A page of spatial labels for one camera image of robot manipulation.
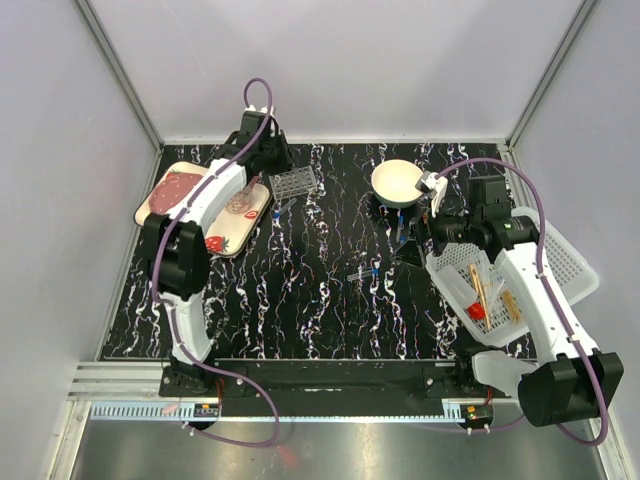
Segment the blue cap tube horizontal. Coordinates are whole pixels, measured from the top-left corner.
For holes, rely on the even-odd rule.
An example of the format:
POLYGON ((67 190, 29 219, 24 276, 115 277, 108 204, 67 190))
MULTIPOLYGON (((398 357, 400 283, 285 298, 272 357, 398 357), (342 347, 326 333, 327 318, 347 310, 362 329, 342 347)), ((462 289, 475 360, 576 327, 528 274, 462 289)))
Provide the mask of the blue cap tube horizontal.
POLYGON ((368 278, 368 277, 375 277, 379 274, 379 270, 372 268, 372 269, 368 269, 368 270, 362 270, 362 271, 358 271, 356 273, 350 274, 347 276, 347 280, 349 282, 352 281, 360 281, 364 278, 368 278))

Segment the white wash bottle red cap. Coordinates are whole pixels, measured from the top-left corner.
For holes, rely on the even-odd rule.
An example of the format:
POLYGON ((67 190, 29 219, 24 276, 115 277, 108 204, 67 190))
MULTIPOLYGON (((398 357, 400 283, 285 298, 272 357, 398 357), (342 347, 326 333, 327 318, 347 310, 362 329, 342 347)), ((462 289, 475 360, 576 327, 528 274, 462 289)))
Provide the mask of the white wash bottle red cap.
POLYGON ((451 265, 444 267, 439 274, 448 288, 453 300, 462 307, 473 320, 484 320, 485 309, 480 303, 478 292, 451 265))

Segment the wooden test tube clamp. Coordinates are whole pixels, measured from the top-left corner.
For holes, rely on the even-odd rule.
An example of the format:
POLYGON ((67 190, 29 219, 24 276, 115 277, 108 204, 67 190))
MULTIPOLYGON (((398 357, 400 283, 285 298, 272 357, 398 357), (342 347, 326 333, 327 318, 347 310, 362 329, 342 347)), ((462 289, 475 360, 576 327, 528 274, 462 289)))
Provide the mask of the wooden test tube clamp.
POLYGON ((480 278, 478 267, 475 264, 470 264, 469 272, 470 272, 471 280, 473 282, 474 289, 476 290, 476 293, 480 299, 480 304, 482 305, 482 308, 484 311, 484 319, 485 319, 486 327, 490 329, 492 326, 491 318, 490 318, 490 310, 486 300, 485 290, 480 278))

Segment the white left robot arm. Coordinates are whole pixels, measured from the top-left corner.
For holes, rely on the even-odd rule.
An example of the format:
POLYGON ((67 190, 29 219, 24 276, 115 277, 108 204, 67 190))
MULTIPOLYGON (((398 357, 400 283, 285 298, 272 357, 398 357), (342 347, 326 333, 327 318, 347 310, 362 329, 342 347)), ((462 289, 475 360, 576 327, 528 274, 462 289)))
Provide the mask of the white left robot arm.
POLYGON ((240 128, 218 148, 195 186, 168 212, 151 213, 143 223, 152 297, 165 307, 171 356, 187 365, 180 381, 193 395, 208 394, 216 382, 214 369, 202 363, 211 352, 203 318, 203 290, 209 278, 205 233, 254 177, 291 168, 286 137, 270 109, 248 108, 240 128))

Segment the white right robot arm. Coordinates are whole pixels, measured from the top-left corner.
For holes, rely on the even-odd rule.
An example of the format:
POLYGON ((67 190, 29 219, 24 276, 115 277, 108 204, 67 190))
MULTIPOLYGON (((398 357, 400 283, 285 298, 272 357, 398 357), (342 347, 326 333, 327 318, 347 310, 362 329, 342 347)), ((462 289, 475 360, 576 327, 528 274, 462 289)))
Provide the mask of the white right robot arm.
POLYGON ((463 216, 439 213, 447 182, 426 173, 422 184, 431 204, 414 217, 413 240, 432 242, 425 267, 441 295, 480 347, 456 363, 454 384, 466 396, 492 387, 519 402, 536 427, 591 418, 608 418, 608 407, 624 373, 615 353, 603 353, 571 309, 549 265, 544 247, 546 221, 540 208, 512 208, 500 176, 469 181, 471 210, 463 216), (466 252, 469 247, 474 250, 466 252), (451 253, 466 253, 463 263, 479 258, 504 281, 501 292, 515 296, 524 324, 508 332, 504 324, 482 333, 464 312, 458 270, 447 275, 435 266, 451 253))

